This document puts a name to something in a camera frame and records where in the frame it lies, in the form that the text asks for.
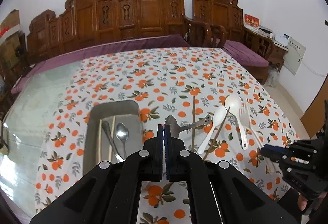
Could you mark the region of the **person's right hand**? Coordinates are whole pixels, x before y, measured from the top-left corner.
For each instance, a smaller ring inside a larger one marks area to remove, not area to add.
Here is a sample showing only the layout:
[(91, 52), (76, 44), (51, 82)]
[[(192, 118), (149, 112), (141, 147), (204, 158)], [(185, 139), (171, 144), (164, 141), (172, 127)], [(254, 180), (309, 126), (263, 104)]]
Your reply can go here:
[(303, 211), (306, 209), (307, 203), (308, 203), (308, 200), (305, 197), (303, 197), (302, 194), (299, 194), (297, 204), (298, 204), (300, 211)]

